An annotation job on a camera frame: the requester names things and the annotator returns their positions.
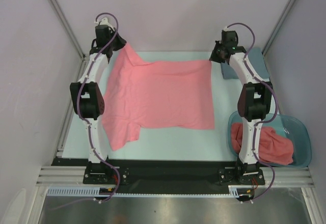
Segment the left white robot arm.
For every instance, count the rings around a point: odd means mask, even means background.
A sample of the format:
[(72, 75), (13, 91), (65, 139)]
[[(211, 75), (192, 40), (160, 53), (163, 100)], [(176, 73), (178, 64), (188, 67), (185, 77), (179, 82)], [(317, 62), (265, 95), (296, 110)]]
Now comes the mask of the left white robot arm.
[(86, 70), (77, 82), (70, 84), (73, 109), (82, 120), (88, 141), (89, 156), (84, 173), (84, 184), (118, 184), (119, 172), (108, 161), (108, 150), (104, 145), (102, 115), (105, 102), (99, 88), (99, 82), (108, 66), (114, 51), (124, 47), (126, 41), (117, 31), (108, 38), (97, 37), (93, 40), (90, 60)]

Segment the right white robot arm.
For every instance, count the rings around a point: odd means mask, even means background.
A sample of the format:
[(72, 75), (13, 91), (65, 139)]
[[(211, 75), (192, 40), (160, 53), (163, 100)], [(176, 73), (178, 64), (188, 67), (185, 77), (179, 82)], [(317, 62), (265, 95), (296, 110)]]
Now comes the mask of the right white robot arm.
[(242, 84), (237, 103), (237, 111), (242, 118), (242, 141), (231, 179), (241, 185), (250, 185), (256, 180), (264, 184), (259, 142), (262, 124), (270, 111), (271, 83), (262, 80), (251, 65), (245, 48), (237, 46), (236, 41), (216, 41), (209, 60), (228, 64)]

